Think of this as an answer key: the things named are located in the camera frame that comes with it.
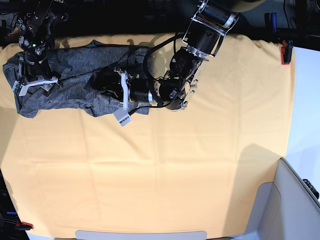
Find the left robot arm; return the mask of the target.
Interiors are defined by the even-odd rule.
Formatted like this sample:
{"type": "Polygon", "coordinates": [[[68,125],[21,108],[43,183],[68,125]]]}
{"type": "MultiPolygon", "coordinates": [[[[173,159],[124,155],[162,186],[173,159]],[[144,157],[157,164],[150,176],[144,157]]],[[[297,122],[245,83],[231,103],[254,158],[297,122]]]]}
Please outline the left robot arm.
{"type": "Polygon", "coordinates": [[[184,34],[176,34],[154,46],[145,55],[142,67],[145,74],[129,74],[121,68],[106,69],[95,75],[92,86],[102,95],[122,102],[126,107],[138,106],[129,115],[142,109],[185,109],[188,97],[196,85],[195,74],[208,56],[215,57],[227,33],[237,23],[240,13],[261,5],[261,0],[184,0],[178,9],[190,23],[184,34]],[[149,59],[154,52],[181,39],[185,46],[175,50],[165,76],[155,78],[149,71],[149,59]]]}

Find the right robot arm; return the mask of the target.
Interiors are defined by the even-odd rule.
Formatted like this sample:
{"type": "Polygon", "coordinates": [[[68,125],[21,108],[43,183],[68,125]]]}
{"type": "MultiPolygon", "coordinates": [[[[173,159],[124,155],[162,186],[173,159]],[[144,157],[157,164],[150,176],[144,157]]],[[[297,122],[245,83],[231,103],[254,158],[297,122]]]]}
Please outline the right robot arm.
{"type": "Polygon", "coordinates": [[[29,88],[39,86],[47,94],[59,83],[61,75],[52,71],[48,62],[48,50],[55,48],[52,27],[68,19],[61,11],[64,0],[28,0],[30,7],[22,17],[24,31],[19,37],[19,47],[23,50],[18,57],[18,79],[12,91],[20,97],[29,88]]]}

